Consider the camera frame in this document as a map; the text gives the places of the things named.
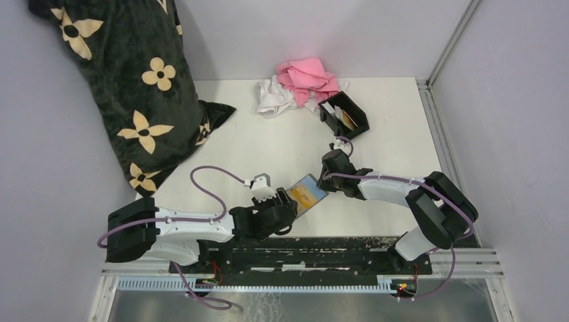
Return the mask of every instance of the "white cloth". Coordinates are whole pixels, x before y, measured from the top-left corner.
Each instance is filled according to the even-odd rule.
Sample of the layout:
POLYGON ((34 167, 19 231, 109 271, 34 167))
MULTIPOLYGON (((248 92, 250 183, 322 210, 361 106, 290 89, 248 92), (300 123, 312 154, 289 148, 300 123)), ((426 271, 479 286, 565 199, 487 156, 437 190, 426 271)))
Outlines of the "white cloth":
MULTIPOLYGON (((299 106, 295 101, 294 92, 284 88, 276 80, 278 75, 274 75, 272 79, 261 80, 255 86, 255 94, 257 102, 257 112, 267 119, 278 116, 286 109, 298 109, 299 106)), ((338 85, 342 91, 348 89, 349 82, 339 80, 338 85)), ((319 115, 320 110, 316 101, 314 92, 310 93, 310 99, 304 105, 310 112, 319 115)))

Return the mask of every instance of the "black pillow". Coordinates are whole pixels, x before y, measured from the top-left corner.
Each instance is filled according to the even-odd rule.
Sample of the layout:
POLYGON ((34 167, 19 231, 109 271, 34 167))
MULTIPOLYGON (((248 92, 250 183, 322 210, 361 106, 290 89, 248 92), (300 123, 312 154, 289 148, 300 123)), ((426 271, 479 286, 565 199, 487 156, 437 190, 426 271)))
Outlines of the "black pillow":
POLYGON ((174 0, 29 0, 89 82, 125 178, 151 195, 235 109, 199 101, 174 0))

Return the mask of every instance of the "small black container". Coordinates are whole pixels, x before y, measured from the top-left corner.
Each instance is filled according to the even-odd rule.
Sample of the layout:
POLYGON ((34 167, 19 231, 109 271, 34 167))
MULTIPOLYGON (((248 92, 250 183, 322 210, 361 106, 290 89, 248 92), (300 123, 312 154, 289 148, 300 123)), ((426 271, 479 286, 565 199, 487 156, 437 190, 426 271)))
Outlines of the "small black container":
POLYGON ((345 138, 353 140, 356 136, 370 129, 368 117, 365 112, 363 112, 362 109, 359 108, 359 106, 357 106, 344 92, 339 92, 329 99, 318 103, 318 105, 320 106, 320 121, 328 124, 334 132, 334 136, 344 136, 345 138), (322 106, 326 102, 328 102, 332 108, 338 106, 342 109, 351 119, 352 124, 355 125, 354 129, 350 129, 342 120, 328 112, 328 110, 322 106))

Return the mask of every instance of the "flower pattern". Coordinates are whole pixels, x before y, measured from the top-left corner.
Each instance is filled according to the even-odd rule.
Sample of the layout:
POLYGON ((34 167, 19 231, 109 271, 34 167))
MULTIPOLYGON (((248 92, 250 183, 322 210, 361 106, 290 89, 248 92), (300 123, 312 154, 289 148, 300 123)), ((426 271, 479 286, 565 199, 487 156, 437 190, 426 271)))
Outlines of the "flower pattern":
POLYGON ((142 147, 150 154, 153 154, 154 149, 156 149, 156 141, 154 141, 153 137, 161 136, 174 128, 171 125, 150 126, 146 117, 136 110, 134 111, 132 122, 135 129, 122 129, 117 135, 125 139, 138 139, 142 147))
POLYGON ((151 172, 151 173, 142 173, 142 170, 134 164, 130 164, 130 175, 133 176, 133 179, 129 181, 130 185, 136 189, 138 186, 141 186, 147 191, 156 191, 156 184, 154 181, 151 180, 153 176, 156 176, 160 171, 151 172))
POLYGON ((142 74, 142 81, 148 85, 158 84, 161 91, 167 91, 172 87, 170 78, 176 76, 176 69, 172 65, 164 65, 164 61, 160 57, 154 57, 150 61, 150 68, 148 72, 142 74))
POLYGON ((204 125, 199 126, 199 138, 197 140, 196 146, 200 146, 207 141, 207 137, 211 133, 209 129, 209 121, 206 122, 204 125))
POLYGON ((60 28, 63 33, 63 40, 69 42, 71 49, 81 58, 91 60, 93 53, 91 53, 89 46, 85 42, 85 38, 90 37, 99 30, 103 22, 94 19, 73 22, 67 15, 67 12, 65 12, 65 8, 51 9, 51 11, 61 21, 60 28))
POLYGON ((166 7, 166 0, 157 0, 158 3, 162 6, 165 13, 168 13, 168 8, 166 7))

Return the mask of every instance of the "black mounting plate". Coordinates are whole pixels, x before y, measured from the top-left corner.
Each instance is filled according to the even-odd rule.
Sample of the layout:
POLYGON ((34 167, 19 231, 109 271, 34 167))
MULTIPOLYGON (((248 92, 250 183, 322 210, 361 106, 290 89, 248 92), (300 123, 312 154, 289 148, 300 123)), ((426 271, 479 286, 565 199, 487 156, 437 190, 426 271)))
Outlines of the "black mounting plate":
MULTIPOLYGON (((238 244, 200 243, 202 249, 209 248, 209 255, 202 258, 215 260, 223 271, 223 285, 228 286, 372 286, 377 285, 377 275, 414 275, 415 264, 419 274, 433 273, 428 255, 409 262, 400 272, 391 268, 387 248, 396 239, 269 238, 238 244), (298 270, 298 265, 314 270, 298 270)), ((211 265, 182 269, 186 274, 212 273, 211 265)), ((171 265, 170 272, 176 272, 171 265)))

